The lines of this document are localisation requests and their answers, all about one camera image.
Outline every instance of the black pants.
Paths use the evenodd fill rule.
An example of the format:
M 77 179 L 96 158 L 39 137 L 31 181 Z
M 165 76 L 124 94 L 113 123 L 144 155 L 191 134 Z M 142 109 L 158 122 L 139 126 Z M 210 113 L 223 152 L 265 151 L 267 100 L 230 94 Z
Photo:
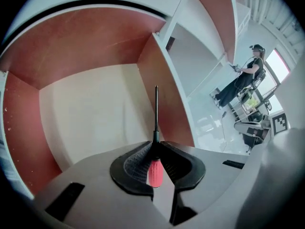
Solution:
M 224 107 L 230 103 L 239 92 L 241 92 L 245 87 L 250 85 L 252 82 L 252 75 L 243 73 L 230 84 L 228 84 L 219 94 L 215 97 L 219 101 L 219 106 Z

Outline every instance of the person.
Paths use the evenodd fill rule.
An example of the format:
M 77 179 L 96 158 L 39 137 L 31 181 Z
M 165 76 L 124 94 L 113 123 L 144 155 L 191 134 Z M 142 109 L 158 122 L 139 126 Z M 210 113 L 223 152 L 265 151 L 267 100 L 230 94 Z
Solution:
M 264 68 L 265 49 L 259 44 L 250 48 L 252 48 L 254 60 L 248 63 L 246 69 L 240 69 L 242 73 L 239 77 L 213 97 L 217 107 L 224 107 L 230 103 L 239 92 L 251 84 L 253 79 L 255 79 Z

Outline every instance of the person's arm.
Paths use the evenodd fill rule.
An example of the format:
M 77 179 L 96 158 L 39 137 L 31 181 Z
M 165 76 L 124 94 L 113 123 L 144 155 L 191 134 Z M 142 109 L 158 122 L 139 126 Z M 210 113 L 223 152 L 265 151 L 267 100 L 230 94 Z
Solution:
M 254 64 L 252 66 L 252 68 L 250 69 L 241 69 L 240 71 L 248 73 L 248 74 L 254 74 L 255 72 L 257 72 L 259 69 L 259 66 L 257 64 Z

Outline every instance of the black shirt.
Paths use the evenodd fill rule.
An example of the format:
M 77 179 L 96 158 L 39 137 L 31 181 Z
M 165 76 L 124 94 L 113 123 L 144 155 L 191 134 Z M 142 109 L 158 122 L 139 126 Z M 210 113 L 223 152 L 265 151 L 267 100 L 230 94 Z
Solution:
M 251 69 L 254 64 L 257 64 L 259 66 L 259 69 L 255 72 L 255 78 L 258 76 L 260 71 L 264 68 L 263 60 L 261 58 L 256 58 L 252 62 L 248 63 L 247 68 Z

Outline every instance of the glossy floor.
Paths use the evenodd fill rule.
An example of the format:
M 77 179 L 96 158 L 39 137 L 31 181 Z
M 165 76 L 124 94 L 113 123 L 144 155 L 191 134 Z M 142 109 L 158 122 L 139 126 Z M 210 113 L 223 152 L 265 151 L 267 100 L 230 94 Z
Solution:
M 198 93 L 189 100 L 195 124 L 196 147 L 230 154 L 248 155 L 243 136 L 234 129 L 235 117 L 228 106 L 218 109 L 209 94 Z

